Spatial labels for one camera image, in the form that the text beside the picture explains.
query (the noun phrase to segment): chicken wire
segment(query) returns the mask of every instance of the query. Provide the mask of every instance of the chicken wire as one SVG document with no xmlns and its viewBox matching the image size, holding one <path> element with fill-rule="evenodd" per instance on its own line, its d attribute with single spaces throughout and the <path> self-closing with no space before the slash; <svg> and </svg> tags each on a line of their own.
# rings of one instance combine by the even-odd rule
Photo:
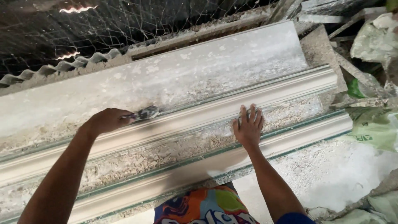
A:
<svg viewBox="0 0 398 224">
<path fill-rule="evenodd" d="M 174 34 L 275 0 L 2 0 L 0 78 Z"/>
</svg>

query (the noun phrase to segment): hand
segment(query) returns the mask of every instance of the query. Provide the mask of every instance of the hand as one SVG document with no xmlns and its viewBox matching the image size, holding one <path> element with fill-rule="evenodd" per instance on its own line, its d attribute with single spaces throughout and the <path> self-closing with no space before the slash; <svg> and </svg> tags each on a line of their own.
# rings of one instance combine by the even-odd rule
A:
<svg viewBox="0 0 398 224">
<path fill-rule="evenodd" d="M 261 109 L 257 109 L 256 118 L 256 106 L 252 104 L 250 106 L 250 118 L 247 117 L 246 107 L 242 105 L 240 107 L 242 123 L 238 124 L 238 119 L 235 119 L 232 123 L 234 128 L 234 134 L 239 143 L 245 147 L 245 149 L 258 147 L 260 143 L 261 129 L 263 128 L 264 117 L 261 116 Z"/>
<path fill-rule="evenodd" d="M 131 114 L 131 112 L 128 110 L 106 108 L 94 114 L 81 128 L 96 138 L 102 133 L 114 131 L 133 122 L 134 120 L 131 118 L 120 119 L 121 116 L 129 114 Z"/>
</svg>

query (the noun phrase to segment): person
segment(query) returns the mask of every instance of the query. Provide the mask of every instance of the person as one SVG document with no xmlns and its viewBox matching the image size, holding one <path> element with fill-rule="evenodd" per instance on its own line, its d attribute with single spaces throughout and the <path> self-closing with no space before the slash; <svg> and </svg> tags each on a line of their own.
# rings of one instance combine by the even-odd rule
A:
<svg viewBox="0 0 398 224">
<path fill-rule="evenodd" d="M 241 124 L 232 123 L 238 142 L 246 149 L 256 172 L 261 193 L 276 224 L 313 224 L 299 200 L 263 156 L 259 141 L 263 116 L 250 116 L 241 107 Z M 78 193 L 80 179 L 91 146 L 102 133 L 114 131 L 131 122 L 126 110 L 107 108 L 93 115 L 77 131 L 69 146 L 47 173 L 22 212 L 18 224 L 67 223 Z M 240 200 L 232 183 L 189 191 L 155 208 L 155 224 L 254 224 L 258 223 Z"/>
</svg>

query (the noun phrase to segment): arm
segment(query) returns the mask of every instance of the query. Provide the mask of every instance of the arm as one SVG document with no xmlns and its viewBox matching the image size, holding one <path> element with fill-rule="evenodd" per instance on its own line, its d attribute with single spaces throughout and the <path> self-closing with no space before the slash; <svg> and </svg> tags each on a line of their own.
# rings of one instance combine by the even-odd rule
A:
<svg viewBox="0 0 398 224">
<path fill-rule="evenodd" d="M 264 117 L 257 116 L 255 118 L 254 104 L 250 108 L 250 118 L 245 119 L 247 117 L 246 108 L 242 105 L 242 123 L 239 127 L 238 121 L 233 121 L 234 134 L 248 152 L 253 163 L 258 185 L 272 220 L 276 223 L 281 216 L 291 212 L 307 215 L 293 191 L 263 156 L 259 142 Z"/>
<path fill-rule="evenodd" d="M 130 123 L 128 118 L 119 119 L 127 114 L 131 112 L 108 108 L 92 116 L 79 128 L 29 200 L 18 224 L 68 222 L 94 140 L 102 133 Z"/>
</svg>

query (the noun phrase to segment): green plastic bag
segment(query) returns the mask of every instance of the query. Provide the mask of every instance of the green plastic bag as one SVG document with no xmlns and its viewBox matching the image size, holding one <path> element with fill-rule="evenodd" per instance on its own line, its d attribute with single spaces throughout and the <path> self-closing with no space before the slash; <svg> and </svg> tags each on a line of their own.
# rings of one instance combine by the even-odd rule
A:
<svg viewBox="0 0 398 224">
<path fill-rule="evenodd" d="M 398 109 L 353 107 L 346 111 L 353 121 L 352 132 L 339 137 L 372 145 L 375 149 L 397 152 Z"/>
</svg>

